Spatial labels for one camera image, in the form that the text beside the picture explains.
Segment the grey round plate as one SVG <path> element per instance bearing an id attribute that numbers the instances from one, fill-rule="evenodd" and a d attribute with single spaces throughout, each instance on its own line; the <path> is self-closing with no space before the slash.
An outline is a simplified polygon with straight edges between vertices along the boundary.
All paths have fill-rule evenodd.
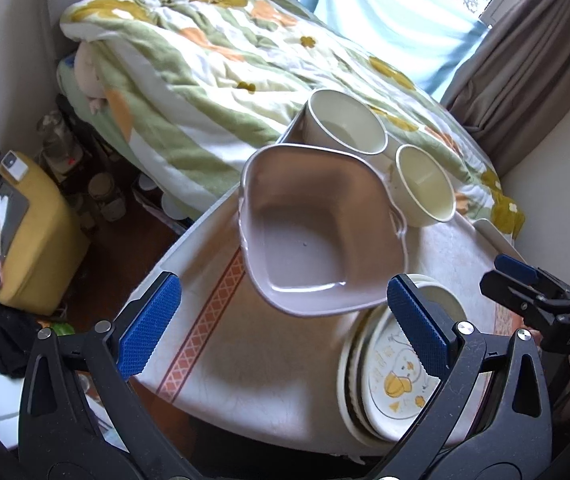
<path id="1" fill-rule="evenodd" d="M 376 434 L 365 417 L 361 393 L 361 367 L 364 346 L 373 330 L 378 309 L 366 313 L 360 318 L 348 341 L 343 345 L 339 360 L 337 376 L 337 398 L 341 417 L 352 436 L 360 442 L 379 448 L 387 443 L 396 443 L 384 440 Z"/>

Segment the cream round bowl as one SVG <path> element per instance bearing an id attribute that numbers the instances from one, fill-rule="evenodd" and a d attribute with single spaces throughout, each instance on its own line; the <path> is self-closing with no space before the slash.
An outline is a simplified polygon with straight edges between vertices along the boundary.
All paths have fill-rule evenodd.
<path id="1" fill-rule="evenodd" d="M 444 169 L 427 152 L 401 145 L 388 177 L 393 203 L 412 228 L 451 221 L 456 213 L 453 186 Z"/>

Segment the pink square dish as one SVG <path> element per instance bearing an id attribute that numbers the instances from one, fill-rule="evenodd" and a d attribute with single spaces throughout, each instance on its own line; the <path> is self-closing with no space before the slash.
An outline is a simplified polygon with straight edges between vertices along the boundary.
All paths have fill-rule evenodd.
<path id="1" fill-rule="evenodd" d="M 247 160 L 238 188 L 245 269 L 259 295 L 297 318 L 385 302 L 407 272 L 407 222 L 383 179 L 355 155 L 281 143 Z"/>

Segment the white round bowl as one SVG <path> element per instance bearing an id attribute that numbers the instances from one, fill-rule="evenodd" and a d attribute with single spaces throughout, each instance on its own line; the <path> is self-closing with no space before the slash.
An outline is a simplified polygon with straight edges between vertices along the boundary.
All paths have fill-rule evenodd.
<path id="1" fill-rule="evenodd" d="M 306 144 L 360 157 L 380 155 L 388 148 L 381 121 L 363 102 L 343 92 L 312 92 L 302 120 L 302 139 Z"/>

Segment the yellow duck print plate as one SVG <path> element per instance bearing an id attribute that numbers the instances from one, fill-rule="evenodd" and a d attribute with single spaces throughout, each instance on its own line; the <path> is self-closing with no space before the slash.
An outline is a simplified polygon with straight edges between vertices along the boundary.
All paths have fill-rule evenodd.
<path id="1" fill-rule="evenodd" d="M 400 324 L 386 306 L 378 309 L 361 367 L 363 411 L 384 440 L 399 441 L 437 390 Z"/>

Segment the yellow stool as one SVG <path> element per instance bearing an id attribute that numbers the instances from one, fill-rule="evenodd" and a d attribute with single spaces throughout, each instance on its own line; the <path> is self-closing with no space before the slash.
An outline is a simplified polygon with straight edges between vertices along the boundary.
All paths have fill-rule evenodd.
<path id="1" fill-rule="evenodd" d="M 80 221 L 54 181 L 27 155 L 16 157 L 27 166 L 15 180 L 0 175 L 29 202 L 1 266 L 0 304 L 38 315 L 60 305 L 89 248 Z"/>

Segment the white patterned tablecloth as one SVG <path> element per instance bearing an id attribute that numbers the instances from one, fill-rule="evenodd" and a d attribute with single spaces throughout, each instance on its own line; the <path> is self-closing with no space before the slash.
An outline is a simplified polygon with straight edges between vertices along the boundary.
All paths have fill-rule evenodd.
<path id="1" fill-rule="evenodd" d="M 176 408 L 241 436 L 295 450 L 381 455 L 352 434 L 343 394 L 364 312 L 296 318 L 256 292 L 239 248 L 235 193 L 218 200 L 163 255 L 180 307 L 139 375 Z"/>

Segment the brown curtain right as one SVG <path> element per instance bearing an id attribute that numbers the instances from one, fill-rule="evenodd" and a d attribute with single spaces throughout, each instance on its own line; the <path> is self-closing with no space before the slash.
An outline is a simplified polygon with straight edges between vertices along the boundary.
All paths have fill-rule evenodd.
<path id="1" fill-rule="evenodd" d="M 570 0 L 520 0 L 483 38 L 442 105 L 507 174 L 570 111 Z"/>

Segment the light blue cloth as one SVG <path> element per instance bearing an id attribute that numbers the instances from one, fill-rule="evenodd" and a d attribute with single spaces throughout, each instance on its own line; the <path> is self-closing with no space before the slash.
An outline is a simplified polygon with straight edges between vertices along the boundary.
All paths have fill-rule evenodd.
<path id="1" fill-rule="evenodd" d="M 489 27 L 446 0 L 299 0 L 340 36 L 440 100 Z"/>

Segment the floral green striped duvet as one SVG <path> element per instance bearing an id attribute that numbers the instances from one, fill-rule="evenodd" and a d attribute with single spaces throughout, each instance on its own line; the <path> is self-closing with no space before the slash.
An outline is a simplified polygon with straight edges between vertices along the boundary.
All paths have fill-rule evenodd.
<path id="1" fill-rule="evenodd" d="M 434 157 L 460 214 L 490 220 L 509 240 L 524 226 L 488 155 L 443 106 L 296 0 L 79 0 L 60 27 L 98 77 L 89 98 L 79 58 L 58 64 L 76 115 L 191 218 L 328 88 L 360 99 L 392 139 Z"/>

